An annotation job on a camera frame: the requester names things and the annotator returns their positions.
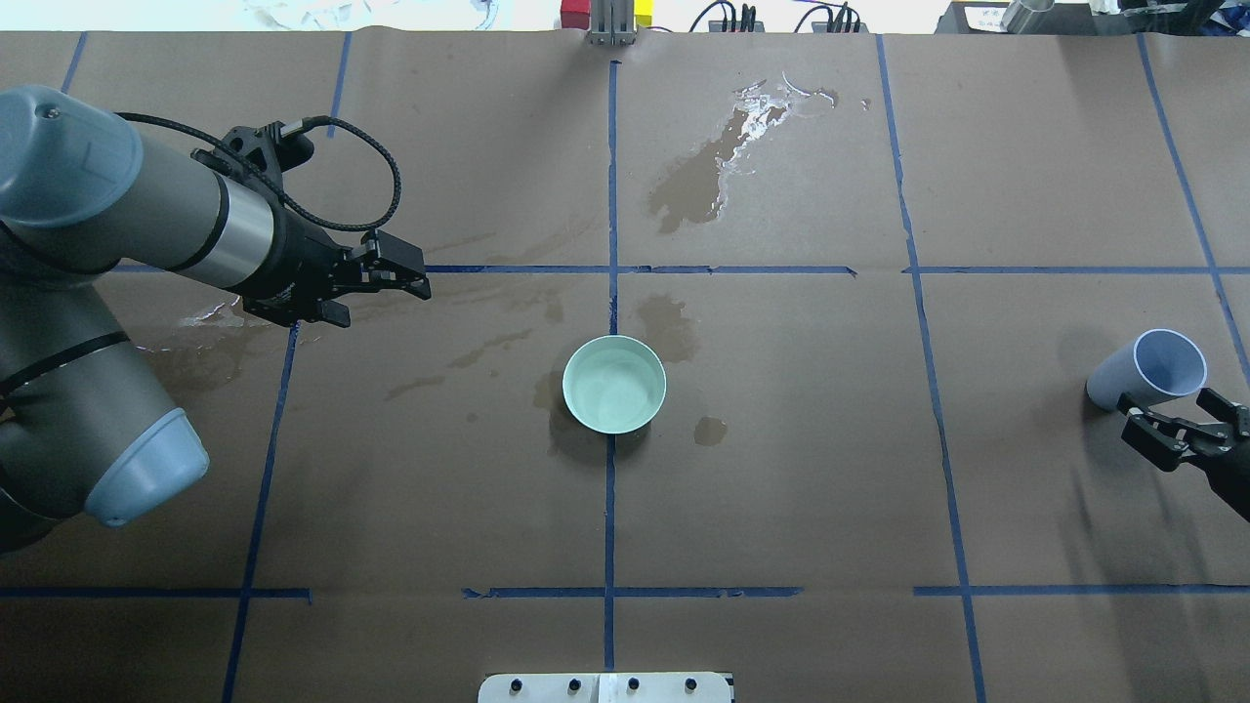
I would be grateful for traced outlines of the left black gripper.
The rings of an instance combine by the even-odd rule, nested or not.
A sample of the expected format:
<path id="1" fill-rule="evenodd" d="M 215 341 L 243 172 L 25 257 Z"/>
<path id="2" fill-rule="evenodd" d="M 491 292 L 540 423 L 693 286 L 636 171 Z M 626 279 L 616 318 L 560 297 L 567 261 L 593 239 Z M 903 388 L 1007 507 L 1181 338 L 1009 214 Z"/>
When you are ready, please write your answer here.
<path id="1" fill-rule="evenodd" d="M 362 275 L 362 266 L 389 274 Z M 421 248 L 388 231 L 361 238 L 361 263 L 352 249 L 335 243 L 321 226 L 305 220 L 280 220 L 262 266 L 242 283 L 244 310 L 280 326 L 296 323 L 350 325 L 350 311 L 339 299 L 350 294 L 402 291 L 420 300 L 432 298 Z"/>

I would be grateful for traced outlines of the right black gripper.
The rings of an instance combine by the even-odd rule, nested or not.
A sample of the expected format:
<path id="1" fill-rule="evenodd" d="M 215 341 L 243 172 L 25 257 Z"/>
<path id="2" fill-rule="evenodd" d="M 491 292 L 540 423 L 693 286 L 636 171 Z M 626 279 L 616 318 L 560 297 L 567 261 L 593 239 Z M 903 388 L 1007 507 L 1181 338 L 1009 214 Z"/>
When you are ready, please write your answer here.
<path id="1" fill-rule="evenodd" d="M 1214 422 L 1165 417 L 1125 393 L 1119 397 L 1119 410 L 1126 417 L 1121 440 L 1160 472 L 1178 472 L 1182 464 L 1196 467 L 1211 490 L 1249 522 L 1248 405 L 1211 388 L 1201 388 L 1196 405 Z"/>

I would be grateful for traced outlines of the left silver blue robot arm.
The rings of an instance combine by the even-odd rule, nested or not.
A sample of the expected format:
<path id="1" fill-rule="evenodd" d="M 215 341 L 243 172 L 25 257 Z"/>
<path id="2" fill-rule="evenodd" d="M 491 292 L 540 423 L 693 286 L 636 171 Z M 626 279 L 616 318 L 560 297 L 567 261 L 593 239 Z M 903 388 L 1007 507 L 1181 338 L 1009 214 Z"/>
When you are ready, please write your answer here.
<path id="1" fill-rule="evenodd" d="M 316 216 L 284 175 L 312 159 L 309 133 L 362 139 L 339 118 L 235 126 L 212 138 L 182 123 L 112 113 L 44 85 L 4 90 L 2 553 L 72 517 L 120 528 L 206 475 L 188 413 L 161 387 L 98 291 L 124 260 L 231 293 L 291 328 L 348 328 L 349 294 L 432 298 L 422 250 L 384 231 Z"/>

